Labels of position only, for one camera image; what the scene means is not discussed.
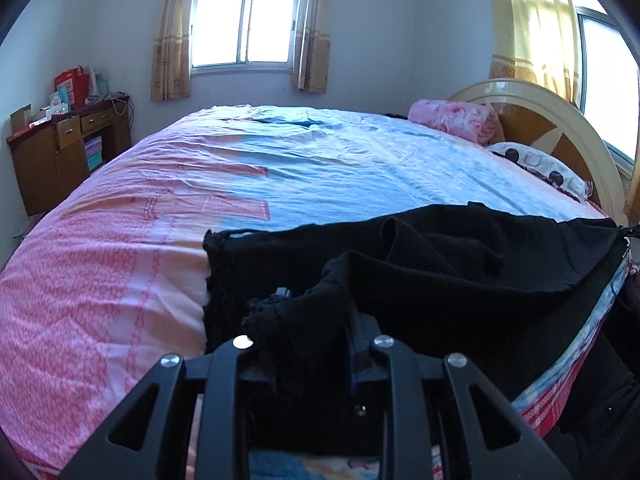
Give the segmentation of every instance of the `white wall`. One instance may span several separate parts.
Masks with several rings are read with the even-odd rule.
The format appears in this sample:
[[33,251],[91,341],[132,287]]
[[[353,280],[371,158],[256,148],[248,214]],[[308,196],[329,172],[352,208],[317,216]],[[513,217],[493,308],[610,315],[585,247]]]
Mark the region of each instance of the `white wall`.
[[416,0],[332,0],[324,95],[293,91],[288,73],[218,73],[194,76],[191,98],[161,103],[151,102],[149,94],[162,0],[98,1],[90,54],[97,70],[107,69],[112,91],[132,96],[134,140],[214,105],[312,106],[382,114],[408,110]]
[[5,139],[11,134],[10,114],[48,104],[53,79],[85,63],[84,32],[91,0],[32,0],[0,46],[0,269],[16,247],[13,235],[26,213]]
[[447,99],[488,78],[492,0],[418,0],[411,100]]

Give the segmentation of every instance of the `white pillow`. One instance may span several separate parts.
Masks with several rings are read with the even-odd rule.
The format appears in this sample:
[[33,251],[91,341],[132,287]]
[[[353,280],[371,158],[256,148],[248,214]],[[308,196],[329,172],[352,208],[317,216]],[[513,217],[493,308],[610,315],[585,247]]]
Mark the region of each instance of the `white pillow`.
[[498,142],[487,149],[535,174],[556,189],[561,189],[578,202],[586,202],[593,191],[593,186],[577,176],[566,164],[531,146],[519,142]]

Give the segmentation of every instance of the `wooden headboard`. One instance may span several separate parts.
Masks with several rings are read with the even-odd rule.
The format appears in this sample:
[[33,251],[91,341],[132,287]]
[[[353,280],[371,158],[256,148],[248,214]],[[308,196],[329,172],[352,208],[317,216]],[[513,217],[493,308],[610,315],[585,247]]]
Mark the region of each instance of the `wooden headboard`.
[[600,136],[572,104],[545,88],[515,79],[482,81],[450,100],[492,104],[504,140],[533,146],[564,162],[593,182],[590,200],[618,224],[628,224],[618,168]]

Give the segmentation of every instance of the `bed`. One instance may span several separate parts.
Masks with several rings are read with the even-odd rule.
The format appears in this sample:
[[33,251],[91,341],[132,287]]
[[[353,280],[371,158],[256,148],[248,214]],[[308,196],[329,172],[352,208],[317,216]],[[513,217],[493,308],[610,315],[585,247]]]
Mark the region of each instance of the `bed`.
[[[98,170],[44,217],[0,276],[0,427],[21,459],[55,477],[162,355],[202,353],[208,229],[284,230],[469,201],[626,224],[616,167],[571,105],[512,80],[454,99],[497,105],[505,138],[593,181],[594,205],[481,146],[400,119],[249,106],[191,114]],[[514,401],[539,434],[558,420],[628,265],[620,263],[562,358]],[[377,476],[374,459],[252,456],[262,478],[278,477],[276,462],[299,478]]]

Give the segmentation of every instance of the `wooden desk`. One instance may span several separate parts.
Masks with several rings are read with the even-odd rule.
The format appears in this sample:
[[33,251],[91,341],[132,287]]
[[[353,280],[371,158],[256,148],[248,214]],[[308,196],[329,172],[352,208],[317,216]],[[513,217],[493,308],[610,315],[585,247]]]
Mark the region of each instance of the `wooden desk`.
[[95,136],[102,137],[104,163],[131,147],[128,98],[54,116],[7,139],[28,216],[51,211],[89,178],[84,140]]

